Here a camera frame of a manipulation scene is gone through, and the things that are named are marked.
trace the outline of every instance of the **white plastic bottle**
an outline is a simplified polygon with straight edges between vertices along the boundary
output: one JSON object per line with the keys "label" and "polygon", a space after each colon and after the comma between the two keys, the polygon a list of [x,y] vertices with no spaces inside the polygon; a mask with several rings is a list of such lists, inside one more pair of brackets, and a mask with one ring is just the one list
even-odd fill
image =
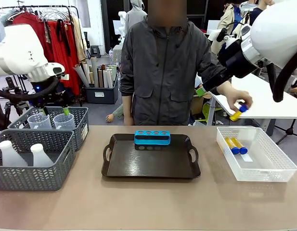
{"label": "white plastic bottle", "polygon": [[51,167],[53,165],[53,161],[44,152],[41,143],[31,146],[31,152],[34,155],[34,167]]}
{"label": "white plastic bottle", "polygon": [[10,141],[0,143],[4,167],[26,167],[27,162],[13,149]]}

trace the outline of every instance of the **jacket zipper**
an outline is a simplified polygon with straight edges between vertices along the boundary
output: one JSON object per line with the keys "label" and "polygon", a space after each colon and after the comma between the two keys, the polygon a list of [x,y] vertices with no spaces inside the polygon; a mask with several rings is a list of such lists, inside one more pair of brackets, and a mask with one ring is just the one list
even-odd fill
{"label": "jacket zipper", "polygon": [[164,71],[165,71],[165,68],[166,68],[166,61],[167,61],[168,42],[169,42],[169,37],[167,35],[166,53],[165,53],[164,62],[163,62],[163,72],[162,72],[161,89],[160,89],[160,96],[159,96],[159,109],[158,109],[157,125],[159,125],[159,119],[160,119],[161,96],[162,96],[162,88],[163,88]]}

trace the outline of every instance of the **red garment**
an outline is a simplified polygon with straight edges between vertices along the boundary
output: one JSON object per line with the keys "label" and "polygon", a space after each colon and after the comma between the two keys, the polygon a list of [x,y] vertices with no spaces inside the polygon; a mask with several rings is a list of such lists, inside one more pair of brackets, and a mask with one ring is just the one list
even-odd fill
{"label": "red garment", "polygon": [[52,49],[54,54],[54,61],[60,63],[65,67],[65,73],[69,74],[69,80],[61,80],[64,87],[71,88],[75,95],[80,94],[80,78],[77,72],[73,69],[76,64],[78,64],[77,50],[75,48],[74,37],[72,33],[71,25],[68,26],[68,30],[62,27],[67,34],[68,44],[70,47],[70,56],[68,56],[66,43],[64,40],[59,40],[57,35],[57,22],[48,22],[50,27]]}
{"label": "red garment", "polygon": [[46,57],[48,62],[50,63],[53,62],[54,55],[52,52],[52,46],[51,44],[46,42],[44,22],[38,22],[38,18],[36,15],[33,15],[29,12],[24,12],[13,19],[13,25],[16,25],[16,24],[31,25],[31,27],[34,29],[35,33],[37,34],[37,37],[39,38],[40,43],[43,47],[44,56]]}

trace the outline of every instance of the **storage bin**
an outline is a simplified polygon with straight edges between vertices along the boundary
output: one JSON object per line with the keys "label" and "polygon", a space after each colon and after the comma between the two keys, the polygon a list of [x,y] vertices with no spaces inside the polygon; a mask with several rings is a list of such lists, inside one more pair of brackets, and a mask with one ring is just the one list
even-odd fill
{"label": "storage bin", "polygon": [[[55,124],[53,122],[54,117],[59,114],[64,113],[62,107],[47,107],[52,128],[55,129]],[[74,120],[76,124],[76,128],[73,129],[75,134],[74,146],[75,150],[80,150],[87,133],[89,132],[89,116],[88,116],[88,108],[87,107],[69,107],[69,112],[74,115]],[[27,123],[27,119],[33,115],[40,113],[41,110],[39,108],[32,107],[23,115],[21,115],[16,121],[11,123],[8,128],[29,128],[29,124]]]}
{"label": "storage bin", "polygon": [[[0,133],[0,142],[9,140],[13,148],[28,163],[28,167],[4,167],[0,150],[0,190],[59,190],[76,158],[73,131],[7,129]],[[33,167],[30,147],[41,143],[54,162],[51,167]]]}
{"label": "storage bin", "polygon": [[[250,159],[234,155],[225,138],[236,138]],[[238,181],[288,182],[297,166],[260,128],[219,127],[217,142]]]}
{"label": "storage bin", "polygon": [[88,103],[115,104],[118,100],[118,77],[113,88],[85,88]]}

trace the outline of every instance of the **blue holder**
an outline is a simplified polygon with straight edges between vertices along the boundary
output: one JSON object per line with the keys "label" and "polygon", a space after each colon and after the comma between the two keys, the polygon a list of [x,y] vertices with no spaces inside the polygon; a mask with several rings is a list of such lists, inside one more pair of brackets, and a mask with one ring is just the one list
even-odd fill
{"label": "blue holder", "polygon": [[162,145],[171,143],[171,135],[168,131],[136,131],[134,134],[136,145]]}

